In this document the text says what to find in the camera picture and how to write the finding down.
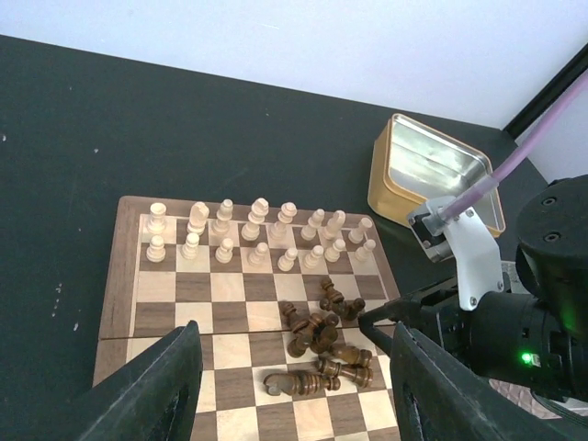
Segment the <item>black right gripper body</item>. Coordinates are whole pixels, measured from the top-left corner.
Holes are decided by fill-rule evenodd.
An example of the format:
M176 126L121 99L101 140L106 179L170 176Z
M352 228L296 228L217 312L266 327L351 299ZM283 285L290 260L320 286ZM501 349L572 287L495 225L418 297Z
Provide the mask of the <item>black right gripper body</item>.
M474 311L459 306L455 279L394 301L394 320L416 329L479 376L546 398L574 396L574 338L531 294L489 292Z

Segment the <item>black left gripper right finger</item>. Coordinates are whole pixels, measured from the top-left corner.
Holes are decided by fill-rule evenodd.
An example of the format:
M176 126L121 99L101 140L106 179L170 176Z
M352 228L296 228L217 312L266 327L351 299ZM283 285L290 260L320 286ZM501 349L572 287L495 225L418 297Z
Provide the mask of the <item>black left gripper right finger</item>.
M396 325L390 352L402 440L585 440L587 430L521 409L417 330Z

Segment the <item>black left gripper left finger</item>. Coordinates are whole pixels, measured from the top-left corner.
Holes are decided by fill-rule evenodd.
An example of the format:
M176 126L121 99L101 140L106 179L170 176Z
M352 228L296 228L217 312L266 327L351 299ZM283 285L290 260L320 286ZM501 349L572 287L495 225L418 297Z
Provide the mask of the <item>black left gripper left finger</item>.
M188 322L91 389L66 414L65 440L188 440L203 373Z

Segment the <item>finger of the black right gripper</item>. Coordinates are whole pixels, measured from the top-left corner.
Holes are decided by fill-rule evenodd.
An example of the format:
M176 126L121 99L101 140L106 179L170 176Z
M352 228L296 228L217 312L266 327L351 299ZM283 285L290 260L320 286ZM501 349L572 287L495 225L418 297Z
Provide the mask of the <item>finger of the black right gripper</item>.
M388 356L397 356L406 352L410 347L411 334L403 322L411 319L413 306L408 300L390 300L383 305L365 312L358 318L361 333L371 341L378 349ZM377 322L389 320L400 325L397 335L390 337L383 333Z

